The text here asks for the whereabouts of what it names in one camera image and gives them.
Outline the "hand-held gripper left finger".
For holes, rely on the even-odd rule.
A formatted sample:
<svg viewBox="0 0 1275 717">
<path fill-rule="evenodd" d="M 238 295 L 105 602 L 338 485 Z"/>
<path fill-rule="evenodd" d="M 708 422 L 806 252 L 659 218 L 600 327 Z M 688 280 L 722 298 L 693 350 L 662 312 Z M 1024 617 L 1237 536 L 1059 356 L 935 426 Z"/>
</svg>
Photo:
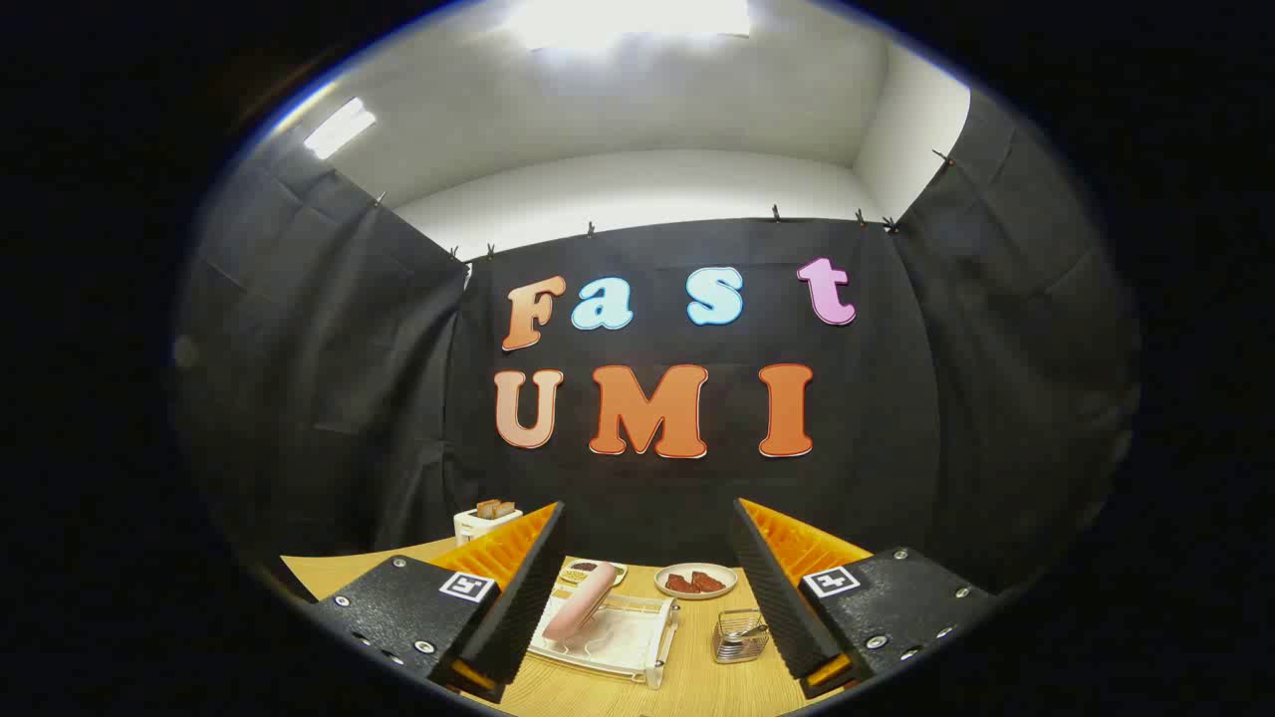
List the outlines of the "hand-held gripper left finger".
<svg viewBox="0 0 1275 717">
<path fill-rule="evenodd" d="M 565 510 L 555 501 L 440 558 L 391 554 L 310 603 L 310 621 L 411 683 L 497 703 L 555 589 Z"/>
</svg>

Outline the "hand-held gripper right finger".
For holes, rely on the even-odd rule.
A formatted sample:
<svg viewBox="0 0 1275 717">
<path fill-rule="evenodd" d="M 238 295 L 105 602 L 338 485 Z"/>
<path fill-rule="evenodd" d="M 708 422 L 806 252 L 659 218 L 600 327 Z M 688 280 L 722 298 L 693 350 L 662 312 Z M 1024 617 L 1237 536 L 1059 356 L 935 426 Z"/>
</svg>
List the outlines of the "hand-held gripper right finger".
<svg viewBox="0 0 1275 717">
<path fill-rule="evenodd" d="M 997 605 L 997 595 L 921 550 L 873 554 L 742 498 L 732 510 L 732 549 L 806 698 L 884 679 Z"/>
</svg>

